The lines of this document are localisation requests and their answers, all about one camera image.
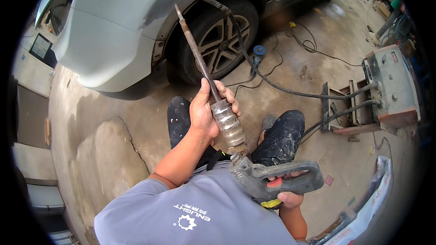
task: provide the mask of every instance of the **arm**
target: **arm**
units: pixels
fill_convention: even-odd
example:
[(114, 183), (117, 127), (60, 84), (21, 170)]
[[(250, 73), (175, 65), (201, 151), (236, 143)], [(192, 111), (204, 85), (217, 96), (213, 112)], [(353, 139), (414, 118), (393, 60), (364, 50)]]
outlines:
[[(239, 104), (232, 91), (220, 81), (215, 80), (222, 97), (232, 104), (232, 110), (241, 115)], [(157, 164), (149, 178), (158, 179), (173, 189), (181, 186), (193, 173), (201, 155), (215, 137), (220, 134), (218, 125), (212, 116), (209, 93), (211, 87), (208, 81), (201, 79), (201, 88), (189, 107), (191, 127), (177, 146), (172, 149)]]
[(283, 205), (279, 209), (279, 217), (282, 219), (289, 233), (294, 239), (306, 242), (307, 224), (300, 210), (303, 195), (297, 195), (292, 192), (281, 192), (278, 195), (278, 199), (283, 202)]

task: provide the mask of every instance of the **black pants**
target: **black pants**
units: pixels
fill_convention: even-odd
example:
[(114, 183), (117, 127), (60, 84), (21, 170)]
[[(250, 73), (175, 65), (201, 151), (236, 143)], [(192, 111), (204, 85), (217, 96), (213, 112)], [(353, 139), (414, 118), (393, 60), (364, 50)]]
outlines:
[[(173, 149), (182, 138), (186, 135), (191, 126), (189, 116), (189, 105), (191, 103), (177, 96), (173, 98), (168, 106), (168, 131), (170, 134), (171, 149)], [(251, 159), (255, 164), (273, 166), (292, 162), (295, 158), (301, 136), (304, 133), (304, 116), (298, 110), (290, 110), (283, 113), (273, 124), (266, 130), (265, 139), (251, 153)], [(229, 160), (229, 155), (220, 155), (217, 159), (217, 150), (209, 145), (201, 156), (196, 168), (207, 164), (209, 161)]]

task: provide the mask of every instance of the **hose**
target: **hose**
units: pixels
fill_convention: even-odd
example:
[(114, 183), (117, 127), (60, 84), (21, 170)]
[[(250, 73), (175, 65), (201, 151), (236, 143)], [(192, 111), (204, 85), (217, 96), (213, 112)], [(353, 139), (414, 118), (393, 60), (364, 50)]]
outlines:
[(304, 136), (306, 136), (311, 130), (313, 130), (313, 129), (315, 129), (316, 127), (318, 127), (319, 125), (324, 125), (324, 124), (326, 124), (326, 123), (329, 123), (330, 121), (332, 121), (333, 119), (335, 119), (335, 118), (338, 118), (338, 117), (341, 117), (341, 116), (343, 116), (343, 115), (345, 115), (345, 114), (347, 114), (347, 113), (351, 113), (351, 112), (353, 112), (353, 111), (356, 111), (357, 109), (360, 109), (360, 108), (362, 108), (363, 106), (367, 106), (367, 105), (380, 105), (381, 104), (381, 101), (379, 101), (379, 100), (366, 100), (366, 101), (363, 101), (361, 104), (359, 104), (359, 105), (357, 105), (357, 106), (354, 106), (354, 107), (351, 107), (351, 108), (348, 108), (348, 109), (346, 109), (346, 110), (344, 110), (344, 111), (341, 111), (341, 112), (338, 112), (338, 113), (336, 113), (336, 114), (333, 114), (333, 115), (331, 115), (331, 116), (329, 116), (329, 117), (326, 117), (326, 118), (324, 118), (324, 119), (322, 119), (322, 120), (320, 120), (319, 122), (317, 122), (315, 125), (313, 125), (312, 127), (310, 127), (310, 128), (308, 128), (303, 134), (302, 134), (302, 138), (304, 137)]
[(307, 94), (307, 93), (300, 93), (297, 91), (293, 91), (290, 89), (286, 89), (283, 88), (281, 86), (275, 85), (273, 82), (271, 82), (269, 79), (267, 79), (264, 75), (262, 75), (260, 73), (260, 71), (258, 70), (258, 68), (253, 64), (253, 62), (251, 61), (250, 57), (248, 56), (248, 53), (244, 47), (244, 41), (243, 41), (243, 37), (241, 34), (241, 29), (239, 28), (238, 22), (235, 19), (235, 16), (233, 15), (232, 11), (227, 8), (226, 6), (224, 6), (223, 4), (219, 3), (216, 0), (203, 0), (204, 2), (207, 2), (213, 6), (215, 6), (216, 8), (219, 8), (220, 10), (222, 10), (227, 17), (230, 19), (230, 21), (233, 24), (233, 27), (236, 30), (236, 34), (238, 36), (238, 41), (239, 41), (239, 47), (240, 50), (242, 51), (245, 59), (247, 60), (247, 62), (249, 63), (249, 65), (256, 71), (256, 74), (259, 75), (259, 77), (261, 77), (264, 81), (266, 81), (269, 85), (271, 85), (272, 87), (274, 87), (275, 89), (278, 89), (280, 91), (283, 91), (285, 93), (289, 93), (292, 95), (298, 95), (298, 96), (306, 96), (306, 97), (314, 97), (314, 98), (318, 98), (318, 99), (333, 99), (333, 100), (348, 100), (351, 99), (352, 97), (355, 97), (363, 92), (365, 92), (366, 90), (369, 90), (371, 88), (374, 88), (377, 86), (377, 83), (370, 83), (364, 87), (362, 87), (361, 89), (357, 90), (354, 93), (348, 94), (348, 95), (344, 95), (344, 96), (329, 96), (329, 95), (315, 95), (315, 94)]

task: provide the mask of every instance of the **concrete floor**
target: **concrete floor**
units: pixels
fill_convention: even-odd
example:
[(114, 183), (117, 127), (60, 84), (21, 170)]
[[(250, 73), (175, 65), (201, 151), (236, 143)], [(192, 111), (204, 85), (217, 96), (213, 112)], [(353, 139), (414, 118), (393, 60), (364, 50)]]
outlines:
[[(260, 71), (269, 72), (282, 57), (282, 65), (269, 79), (282, 87), (305, 93), (320, 93), (326, 81), (332, 88), (339, 89), (348, 85), (349, 79), (364, 79), (362, 68), (348, 66), (319, 53), (309, 53), (285, 32), (275, 34), (274, 31), (286, 26), (288, 21), (300, 22), (312, 31), (319, 51), (351, 64), (360, 64), (373, 50), (360, 31), (367, 32), (369, 6), (366, 0), (332, 0), (330, 3), (309, 0), (300, 4), (299, 11), (290, 8), (266, 19), (256, 43), (267, 50)], [(368, 19), (374, 29), (384, 23), (372, 9)], [(310, 38), (300, 26), (294, 31), (301, 40)], [(248, 79), (249, 69), (248, 63), (243, 62), (222, 81), (226, 84), (244, 81)], [(258, 82), (257, 77), (247, 85)], [(170, 85), (142, 100), (115, 100), (79, 85), (70, 70), (57, 65), (49, 104), (53, 161), (66, 204), (67, 223), (83, 244), (97, 244), (94, 216), (112, 199), (145, 179), (170, 150), (166, 125), (169, 101), (177, 95), (192, 100), (197, 90), (197, 86)], [(262, 119), (267, 113), (279, 116), (287, 110), (300, 110), (306, 118), (306, 128), (321, 118), (320, 100), (289, 95), (266, 83), (257, 89), (239, 88), (237, 99), (241, 104), (240, 120), (251, 148), (255, 148)], [(389, 139), (394, 172), (410, 171), (407, 166), (397, 168), (403, 166), (403, 160), (406, 165), (410, 164), (407, 161), (413, 161), (410, 134), (410, 131), (404, 131), (400, 133), (401, 137), (396, 137), (384, 131), (375, 133), (377, 143), (383, 136)], [(361, 141), (351, 143), (347, 136), (318, 131), (299, 147), (296, 160), (317, 161), (324, 177), (334, 178), (331, 186), (324, 185), (305, 195), (301, 208), (309, 229), (308, 238), (331, 225), (352, 199), (355, 201), (350, 208), (361, 204), (375, 171), (377, 156), (391, 157), (386, 146), (374, 155), (370, 154), (370, 147), (374, 145), (372, 133), (357, 137)], [(215, 142), (216, 149), (226, 149), (219, 138)]]

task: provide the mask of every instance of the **tire sidewall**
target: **tire sidewall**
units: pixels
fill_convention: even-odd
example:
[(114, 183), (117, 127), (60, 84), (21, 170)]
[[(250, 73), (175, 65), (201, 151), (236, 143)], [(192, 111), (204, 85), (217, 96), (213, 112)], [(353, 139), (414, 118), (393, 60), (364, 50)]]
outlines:
[[(250, 35), (245, 46), (245, 49), (248, 49), (254, 42), (259, 24), (259, 18), (255, 7), (248, 0), (222, 0), (221, 3), (228, 7), (233, 15), (242, 15), (248, 20), (250, 24)], [(188, 23), (188, 27), (195, 42), (198, 44), (205, 32), (219, 20), (224, 19), (226, 25), (226, 18), (226, 14), (214, 6), (208, 6), (205, 8), (197, 18)], [(199, 83), (203, 75), (195, 66), (195, 58), (184, 35), (180, 39), (177, 58), (179, 59), (179, 71), (182, 79), (189, 83)], [(242, 58), (243, 54), (240, 53), (229, 66), (215, 73), (212, 76), (213, 79), (221, 79), (230, 73), (238, 66)]]

